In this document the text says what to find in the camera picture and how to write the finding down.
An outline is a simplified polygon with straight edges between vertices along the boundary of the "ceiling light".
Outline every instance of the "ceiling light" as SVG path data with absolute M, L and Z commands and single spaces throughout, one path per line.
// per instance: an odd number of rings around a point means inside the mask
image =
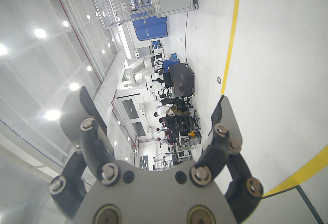
M 57 120 L 60 117 L 58 110 L 50 110 L 46 113 L 45 118 L 49 121 Z
M 0 44 L 0 55 L 7 54 L 7 48 Z
M 77 84 L 77 83 L 72 83 L 72 84 L 70 84 L 69 87 L 71 90 L 77 90 L 78 88 L 80 88 L 79 84 Z
M 43 29 L 40 29 L 40 28 L 36 29 L 34 31 L 34 33 L 38 38 L 44 38 L 47 35 L 46 32 Z

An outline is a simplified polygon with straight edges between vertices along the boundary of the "white floor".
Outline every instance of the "white floor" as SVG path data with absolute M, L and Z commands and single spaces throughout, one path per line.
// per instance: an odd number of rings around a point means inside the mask
M 188 20 L 185 13 L 169 16 L 162 40 L 165 53 L 182 62 L 186 47 L 204 137 L 220 99 L 233 5 L 199 0 Z M 225 95 L 243 135 L 242 155 L 265 191 L 328 143 L 327 24 L 327 0 L 240 0 Z M 218 177 L 224 191 L 230 177 Z

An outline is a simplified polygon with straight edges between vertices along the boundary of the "cable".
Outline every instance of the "cable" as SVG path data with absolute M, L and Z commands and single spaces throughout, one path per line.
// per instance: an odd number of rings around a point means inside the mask
M 187 22 L 188 22 L 188 13 L 187 12 L 187 18 L 186 18 L 186 32 L 185 32 L 185 60 L 184 62 L 186 62 L 186 44 L 187 44 Z

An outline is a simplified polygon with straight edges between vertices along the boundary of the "screw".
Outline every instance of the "screw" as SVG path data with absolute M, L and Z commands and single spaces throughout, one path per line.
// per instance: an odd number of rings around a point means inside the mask
M 50 193 L 52 195 L 56 195 L 62 192 L 62 190 L 66 186 L 66 179 L 64 176 L 59 176 L 57 179 L 53 181 L 53 183 L 49 186 Z
M 211 182 L 212 174 L 207 166 L 198 167 L 197 169 L 192 167 L 190 169 L 190 178 L 196 186 L 204 187 Z
M 199 180 L 206 180 L 208 173 L 203 167 L 198 167 L 196 169 L 196 176 Z
M 230 150 L 234 151 L 235 153 L 239 153 L 241 151 L 241 145 L 239 141 L 236 140 L 230 141 Z
M 196 206 L 188 213 L 188 224 L 214 224 L 215 220 L 212 212 L 204 206 Z
M 57 179 L 50 185 L 50 189 L 54 192 L 57 192 L 62 187 L 62 185 L 63 182 Z
M 246 182 L 248 191 L 254 197 L 261 197 L 263 194 L 263 187 L 261 182 L 256 178 L 249 178 Z
M 239 149 L 239 148 L 240 148 L 240 144 L 239 144 L 238 141 L 233 140 L 233 141 L 230 142 L 230 147 L 231 147 L 232 149 Z
M 225 127 L 224 125 L 216 124 L 214 126 L 214 129 L 219 136 L 226 137 L 226 133 L 228 132 L 227 127 Z
M 83 122 L 83 128 L 84 128 L 84 129 L 87 129 L 87 128 L 89 128 L 90 126 L 92 126 L 92 121 L 91 121 L 91 120 L 87 119 L 87 120 L 85 120 L 85 121 Z
M 101 175 L 104 179 L 110 180 L 114 176 L 114 169 L 112 167 L 105 167 Z

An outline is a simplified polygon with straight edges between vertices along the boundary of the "countersunk screw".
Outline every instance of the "countersunk screw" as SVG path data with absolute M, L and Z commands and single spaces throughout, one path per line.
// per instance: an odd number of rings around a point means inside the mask
M 212 212 L 205 206 L 198 205 L 192 208 L 187 217 L 188 224 L 214 224 Z
M 122 215 L 119 209 L 114 205 L 105 205 L 95 214 L 95 224 L 119 224 Z

